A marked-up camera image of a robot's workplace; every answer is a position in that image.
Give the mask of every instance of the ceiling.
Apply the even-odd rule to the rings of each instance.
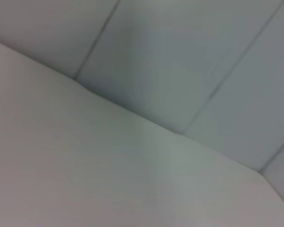
[[[0,0],[0,42],[256,170],[284,143],[283,0]]]

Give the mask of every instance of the white ceiling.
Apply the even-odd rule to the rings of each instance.
[[[260,169],[284,141],[283,2],[121,0],[78,81]],[[0,42],[74,77],[115,3],[0,0]]]

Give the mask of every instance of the ceiling tile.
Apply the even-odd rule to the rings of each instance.
[[[284,5],[187,136],[256,170],[284,143]]]
[[[0,0],[0,42],[73,76],[116,0]]]
[[[279,0],[123,0],[79,82],[182,131]]]

